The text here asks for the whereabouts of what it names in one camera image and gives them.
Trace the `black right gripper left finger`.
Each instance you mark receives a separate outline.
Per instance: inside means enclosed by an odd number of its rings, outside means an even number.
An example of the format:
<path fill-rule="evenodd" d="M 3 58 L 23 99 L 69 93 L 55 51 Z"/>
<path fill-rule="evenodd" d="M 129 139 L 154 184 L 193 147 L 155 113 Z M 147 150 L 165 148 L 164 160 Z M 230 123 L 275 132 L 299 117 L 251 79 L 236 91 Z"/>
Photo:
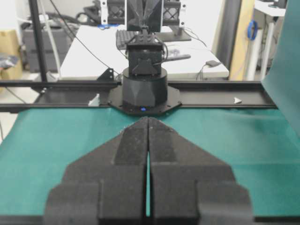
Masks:
<path fill-rule="evenodd" d="M 149 119 L 70 163 L 48 195 L 46 225 L 140 225 L 145 217 Z"/>

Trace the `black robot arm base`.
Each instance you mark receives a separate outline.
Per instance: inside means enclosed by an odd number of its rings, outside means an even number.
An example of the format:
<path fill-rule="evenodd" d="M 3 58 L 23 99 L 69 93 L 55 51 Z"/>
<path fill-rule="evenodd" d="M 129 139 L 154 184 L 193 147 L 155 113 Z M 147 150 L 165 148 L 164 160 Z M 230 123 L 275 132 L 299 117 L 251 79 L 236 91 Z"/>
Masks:
<path fill-rule="evenodd" d="M 128 67 L 111 89 L 108 104 L 134 116 L 160 115 L 182 105 L 180 91 L 169 86 L 162 68 L 164 44 L 146 26 L 127 43 Z"/>

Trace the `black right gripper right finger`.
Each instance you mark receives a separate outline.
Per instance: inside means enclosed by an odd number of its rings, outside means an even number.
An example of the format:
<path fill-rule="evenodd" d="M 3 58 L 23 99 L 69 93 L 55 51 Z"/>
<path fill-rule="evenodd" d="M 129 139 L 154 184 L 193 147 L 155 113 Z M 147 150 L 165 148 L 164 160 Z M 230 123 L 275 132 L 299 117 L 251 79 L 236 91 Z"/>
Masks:
<path fill-rule="evenodd" d="M 156 225 L 251 225 L 248 190 L 232 168 L 149 119 L 151 213 Z"/>

